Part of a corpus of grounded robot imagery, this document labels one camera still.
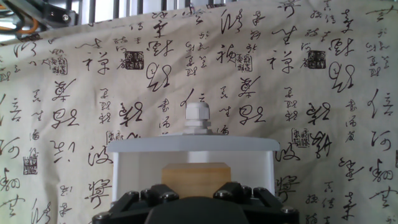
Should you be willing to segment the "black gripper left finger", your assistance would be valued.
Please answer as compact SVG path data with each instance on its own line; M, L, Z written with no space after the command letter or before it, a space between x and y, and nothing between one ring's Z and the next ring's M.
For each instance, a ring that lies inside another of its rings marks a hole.
M179 194L165 184L155 184L140 192L131 190L113 202L108 211L94 215L92 224L145 223L153 208L179 198Z

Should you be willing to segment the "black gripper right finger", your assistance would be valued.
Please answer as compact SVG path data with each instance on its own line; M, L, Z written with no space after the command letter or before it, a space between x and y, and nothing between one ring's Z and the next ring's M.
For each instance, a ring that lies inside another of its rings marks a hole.
M299 211L284 205L265 187L251 188L239 182L227 182L213 198L234 205L248 223L299 224Z

